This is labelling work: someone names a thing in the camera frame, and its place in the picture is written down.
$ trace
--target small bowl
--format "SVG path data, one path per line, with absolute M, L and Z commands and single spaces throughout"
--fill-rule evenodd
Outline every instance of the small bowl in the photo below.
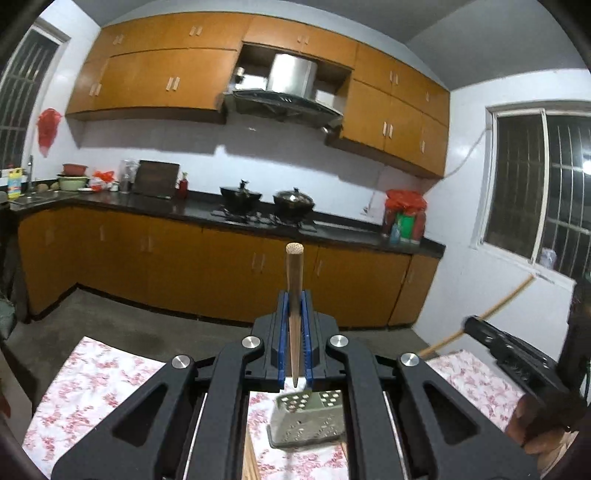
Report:
M 63 166 L 63 174 L 67 177 L 81 177 L 88 168 L 86 165 L 78 165 L 76 163 L 64 163 Z

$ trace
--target wooden cabinet door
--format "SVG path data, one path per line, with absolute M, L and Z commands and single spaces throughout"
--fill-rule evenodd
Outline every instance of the wooden cabinet door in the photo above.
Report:
M 32 314 L 41 313 L 57 300 L 50 272 L 54 268 L 50 226 L 51 211 L 44 210 L 24 218 L 18 227 L 18 245 Z
M 341 136 L 383 150 L 389 107 L 390 95 L 364 83 L 352 81 Z
M 147 303 L 150 219 L 132 213 L 107 212 L 106 221 L 114 232 L 114 241 L 107 243 L 112 275 L 108 293 Z
M 424 112 L 443 125 L 449 125 L 449 92 L 441 85 L 426 79 L 427 104 Z
M 447 154 L 447 127 L 425 114 L 421 153 L 421 166 L 443 177 Z
M 262 252 L 255 265 L 257 303 L 252 306 L 255 318 L 274 312 L 279 292 L 287 289 L 285 246 L 289 242 L 265 238 L 262 244 Z M 304 289 L 312 287 L 317 254 L 317 245 L 304 244 Z
M 116 44 L 120 33 L 121 26 L 119 24 L 103 28 L 100 31 L 99 36 L 96 37 L 95 43 L 86 57 L 86 62 L 97 59 L 106 59 L 113 55 L 117 48 Z
M 86 62 L 76 79 L 66 113 L 94 110 L 96 90 L 105 71 L 108 59 Z
M 144 66 L 146 56 L 159 52 L 131 53 L 111 57 L 100 81 L 98 94 L 95 93 L 95 110 L 123 108 L 137 106 L 138 99 L 146 96 L 146 89 L 155 82 L 155 78 L 143 78 L 144 82 L 137 81 L 137 77 Z M 170 78 L 166 71 L 157 70 L 156 77 Z
M 258 312 L 255 269 L 263 239 L 203 229 L 203 279 L 199 315 L 252 323 Z
M 424 112 L 427 106 L 427 78 L 401 61 L 392 61 L 392 95 Z
M 240 50 L 250 15 L 212 12 L 166 15 L 159 48 Z
M 409 261 L 408 255 L 321 247 L 312 283 L 314 309 L 343 327 L 385 326 Z
M 80 261 L 77 256 L 78 225 L 74 207 L 64 207 L 54 212 L 54 248 L 56 262 L 52 273 L 57 296 L 64 294 L 78 282 Z
M 388 325 L 407 325 L 417 321 L 438 264 L 438 258 L 413 255 Z
M 308 26 L 301 52 L 353 68 L 357 42 L 335 32 Z
M 238 52 L 193 48 L 157 53 L 170 57 L 167 62 L 172 61 L 174 65 L 174 81 L 170 91 L 166 92 L 166 106 L 219 109 L 222 94 L 238 59 Z M 161 89 L 165 90 L 167 83 L 160 79 L 158 87 L 161 84 Z
M 306 35 L 306 28 L 306 25 L 298 22 L 255 15 L 244 35 L 244 42 L 300 51 Z
M 357 47 L 353 79 L 386 93 L 392 90 L 394 59 L 375 48 L 360 43 Z
M 116 244 L 116 225 L 108 222 L 108 212 L 76 207 L 74 217 L 79 232 L 78 282 L 86 287 L 115 294 L 112 246 Z
M 397 98 L 390 97 L 388 119 L 384 150 L 403 160 L 420 163 L 423 114 Z
M 148 304 L 176 312 L 199 313 L 203 276 L 202 227 L 150 219 Z

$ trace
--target gas stove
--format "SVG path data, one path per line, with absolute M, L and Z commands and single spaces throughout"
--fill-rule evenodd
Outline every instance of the gas stove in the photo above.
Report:
M 269 228 L 296 229 L 302 232 L 316 231 L 316 227 L 312 220 L 304 219 L 301 222 L 289 222 L 285 219 L 280 219 L 273 213 L 264 214 L 261 212 L 253 212 L 248 215 L 236 215 L 221 208 L 212 211 L 211 215 L 223 218 L 224 223 L 231 223 L 233 225 L 264 225 Z

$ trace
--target pot lid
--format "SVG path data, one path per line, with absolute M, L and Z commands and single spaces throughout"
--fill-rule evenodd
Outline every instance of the pot lid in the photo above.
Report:
M 314 200 L 312 200 L 312 198 L 305 193 L 300 192 L 300 189 L 297 187 L 294 187 L 293 190 L 277 192 L 275 197 L 285 200 L 286 202 L 314 205 Z
M 246 188 L 247 183 L 248 183 L 248 180 L 241 180 L 240 186 L 238 188 L 236 188 L 236 187 L 220 187 L 220 188 L 222 188 L 224 190 L 228 190 L 229 192 L 240 193 L 242 195 L 261 195 L 258 192 L 251 192 L 250 190 L 248 190 Z

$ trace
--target cheese grater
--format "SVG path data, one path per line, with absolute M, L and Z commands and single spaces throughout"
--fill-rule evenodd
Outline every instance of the cheese grater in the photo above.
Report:
M 340 390 L 304 390 L 279 395 L 267 425 L 273 448 L 291 448 L 331 442 L 345 433 Z

